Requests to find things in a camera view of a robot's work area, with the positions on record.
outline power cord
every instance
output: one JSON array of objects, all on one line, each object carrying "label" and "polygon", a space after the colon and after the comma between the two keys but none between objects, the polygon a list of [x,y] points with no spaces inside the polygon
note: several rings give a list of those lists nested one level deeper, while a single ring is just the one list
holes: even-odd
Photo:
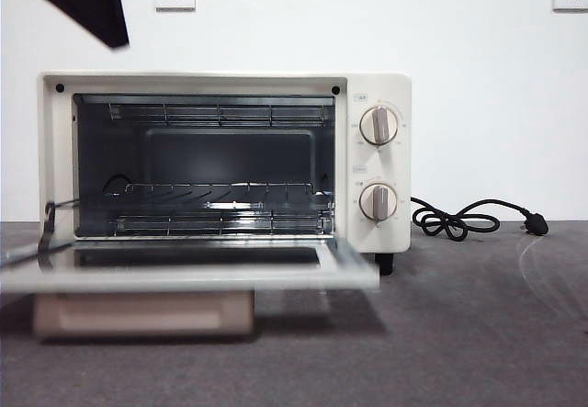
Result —
[{"label": "power cord", "polygon": [[[411,201],[422,206],[413,213],[413,222],[415,225],[420,227],[426,235],[430,236],[436,236],[441,231],[445,231],[447,238],[454,242],[463,242],[468,237],[469,232],[495,232],[500,228],[500,221],[490,214],[468,213],[468,211],[474,208],[488,204],[500,205],[519,211],[525,216],[525,228],[531,234],[545,235],[549,231],[549,226],[541,214],[534,214],[528,209],[519,207],[514,203],[505,202],[496,198],[479,200],[468,205],[456,214],[444,212],[419,198],[411,198]],[[475,226],[467,223],[466,220],[485,220],[490,222],[492,226]]]}]

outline control knob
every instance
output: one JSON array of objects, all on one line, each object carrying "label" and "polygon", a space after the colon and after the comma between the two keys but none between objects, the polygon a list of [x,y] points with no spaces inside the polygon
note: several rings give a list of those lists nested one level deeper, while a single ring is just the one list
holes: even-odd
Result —
[{"label": "control knob", "polygon": [[359,207],[368,219],[383,221],[396,210],[396,193],[385,184],[372,184],[359,196]]},{"label": "control knob", "polygon": [[363,138],[372,145],[385,145],[396,136],[398,120],[388,107],[375,106],[361,117],[359,130]]}]

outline glass oven door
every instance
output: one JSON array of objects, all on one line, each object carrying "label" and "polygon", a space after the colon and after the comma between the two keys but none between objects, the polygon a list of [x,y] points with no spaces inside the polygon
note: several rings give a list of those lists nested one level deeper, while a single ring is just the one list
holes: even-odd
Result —
[{"label": "glass oven door", "polygon": [[76,242],[5,264],[6,292],[182,292],[376,288],[379,271],[344,239]]}]

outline white wall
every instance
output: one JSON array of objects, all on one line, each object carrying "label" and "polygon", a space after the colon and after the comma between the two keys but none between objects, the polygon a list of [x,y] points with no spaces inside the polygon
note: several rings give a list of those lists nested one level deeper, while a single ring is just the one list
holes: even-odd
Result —
[{"label": "white wall", "polygon": [[[588,219],[588,14],[550,0],[122,0],[112,52],[43,0],[2,4],[2,219],[37,220],[47,70],[398,70],[413,78],[413,193]],[[497,210],[502,218],[516,213]]]}]

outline oven cavity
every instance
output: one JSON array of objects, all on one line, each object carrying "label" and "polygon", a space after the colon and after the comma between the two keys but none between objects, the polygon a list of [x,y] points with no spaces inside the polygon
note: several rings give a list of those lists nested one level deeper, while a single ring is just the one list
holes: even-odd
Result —
[{"label": "oven cavity", "polygon": [[333,96],[73,100],[77,236],[333,233]]}]

